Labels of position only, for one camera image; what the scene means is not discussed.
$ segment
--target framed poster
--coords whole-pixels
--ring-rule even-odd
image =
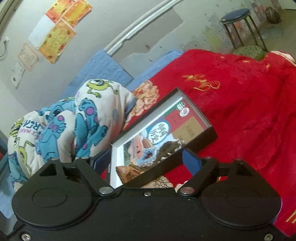
[[[111,143],[107,181],[117,188],[155,170],[211,127],[189,98],[175,89]]]

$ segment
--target metal screw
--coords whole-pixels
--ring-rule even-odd
[[[111,194],[111,193],[113,193],[113,191],[114,191],[114,189],[111,187],[102,187],[99,189],[99,192],[101,194],[105,194],[105,195]]]
[[[274,238],[274,235],[273,234],[267,234],[264,237],[264,241],[272,241],[273,238]]]
[[[145,193],[144,193],[144,196],[145,196],[145,197],[150,197],[151,195],[152,195],[151,192],[145,192]]]
[[[29,234],[22,234],[22,240],[24,241],[30,241],[31,240],[31,236]]]
[[[192,187],[183,187],[180,189],[180,192],[184,195],[190,195],[194,193],[194,189]]]

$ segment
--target bed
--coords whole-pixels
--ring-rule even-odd
[[[113,56],[116,59],[114,54],[120,51],[126,40],[131,39],[170,7],[172,5],[162,5],[144,15],[100,54],[106,53],[110,58]],[[293,59],[282,53],[269,53],[265,59],[257,62],[248,57],[204,50],[189,50],[185,53],[171,50],[147,64],[149,59],[150,55],[147,53],[143,62],[124,62],[120,70],[120,76],[124,76],[120,80],[122,85],[130,91],[136,89],[134,94],[137,95],[139,90],[143,90],[141,85],[149,80],[149,85],[157,86],[159,94],[151,106],[175,87],[183,90],[207,116],[219,136],[217,141],[199,155],[214,156],[222,162],[231,162],[237,157],[244,158],[257,169],[283,199],[276,226],[292,235],[295,232],[296,218],[296,170],[293,165],[295,154],[292,152],[293,143],[296,142],[296,102],[292,94],[296,91],[296,63]],[[134,73],[137,65],[146,66],[140,75],[131,73]],[[95,70],[95,74],[96,78],[112,78],[100,76],[98,70]],[[87,79],[83,70],[81,76],[70,83],[62,97],[74,96]],[[137,118],[137,115],[131,117],[126,126]],[[176,187],[187,181],[191,173],[181,165],[164,176]],[[10,191],[6,191],[7,202],[11,196]],[[10,217],[12,210],[6,208],[3,213]]]

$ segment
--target floor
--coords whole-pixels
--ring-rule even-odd
[[[296,10],[281,10],[280,12],[282,22],[279,25],[283,31],[282,38],[273,38],[273,39],[264,39],[267,49],[270,50],[278,50],[291,54],[294,58],[296,58]],[[260,29],[267,28],[274,24],[263,24]],[[252,37],[248,37],[245,40],[245,45],[255,45]]]

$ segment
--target gold embroidery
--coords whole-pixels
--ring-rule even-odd
[[[296,210],[292,213],[292,215],[286,220],[286,223],[290,221],[291,218],[296,214]]]
[[[208,91],[211,88],[217,90],[220,88],[220,82],[219,81],[207,81],[206,79],[201,79],[205,77],[204,74],[196,74],[196,75],[184,75],[183,78],[186,78],[186,81],[193,80],[194,82],[199,83],[200,85],[198,87],[193,87],[195,90],[200,91]]]
[[[266,66],[265,66],[267,69],[269,69],[271,67],[271,65],[268,63]]]

